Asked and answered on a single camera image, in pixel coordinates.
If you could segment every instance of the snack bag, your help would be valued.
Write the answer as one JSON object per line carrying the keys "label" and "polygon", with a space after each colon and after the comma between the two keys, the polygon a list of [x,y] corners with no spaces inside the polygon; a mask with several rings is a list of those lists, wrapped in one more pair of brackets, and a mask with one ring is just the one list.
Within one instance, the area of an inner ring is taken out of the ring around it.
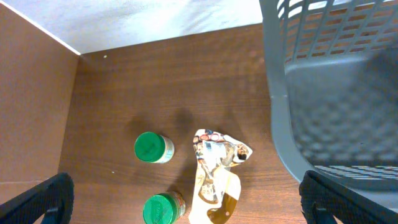
{"label": "snack bag", "polygon": [[252,149],[244,143],[209,129],[193,137],[198,160],[190,223],[225,223],[241,194],[241,181],[229,170],[249,159]]}

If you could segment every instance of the green plastic lid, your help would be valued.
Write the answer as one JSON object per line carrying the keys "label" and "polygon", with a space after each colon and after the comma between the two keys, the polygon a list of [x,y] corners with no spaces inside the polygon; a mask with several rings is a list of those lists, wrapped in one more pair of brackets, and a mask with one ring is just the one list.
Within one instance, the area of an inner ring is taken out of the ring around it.
{"label": "green plastic lid", "polygon": [[177,219],[177,205],[167,194],[154,195],[145,203],[143,217],[146,224],[171,224]]}
{"label": "green plastic lid", "polygon": [[162,136],[146,132],[138,136],[134,145],[138,159],[144,162],[158,161],[165,151],[165,143]]}

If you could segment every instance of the gray plastic basket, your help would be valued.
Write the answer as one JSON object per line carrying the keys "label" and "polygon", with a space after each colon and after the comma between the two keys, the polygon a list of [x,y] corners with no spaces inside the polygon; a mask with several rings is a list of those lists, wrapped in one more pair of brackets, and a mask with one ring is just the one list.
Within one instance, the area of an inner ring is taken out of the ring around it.
{"label": "gray plastic basket", "polygon": [[260,0],[278,155],[398,209],[398,0]]}

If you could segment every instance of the white wall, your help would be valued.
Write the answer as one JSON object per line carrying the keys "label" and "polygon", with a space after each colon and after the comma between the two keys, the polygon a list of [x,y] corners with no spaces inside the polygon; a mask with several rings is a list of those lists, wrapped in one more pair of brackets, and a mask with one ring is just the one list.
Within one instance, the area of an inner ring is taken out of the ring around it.
{"label": "white wall", "polygon": [[80,53],[262,22],[259,0],[5,0]]}

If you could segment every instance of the jar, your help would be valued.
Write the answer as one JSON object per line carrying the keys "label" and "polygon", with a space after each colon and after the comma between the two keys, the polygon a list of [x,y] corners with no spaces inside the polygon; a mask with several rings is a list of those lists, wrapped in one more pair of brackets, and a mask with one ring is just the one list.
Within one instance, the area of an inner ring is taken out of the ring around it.
{"label": "jar", "polygon": [[173,224],[185,213],[185,202],[177,192],[152,196],[144,205],[143,218],[146,224]]}
{"label": "jar", "polygon": [[165,163],[174,155],[173,142],[153,132],[142,133],[134,144],[138,159],[150,163]]}

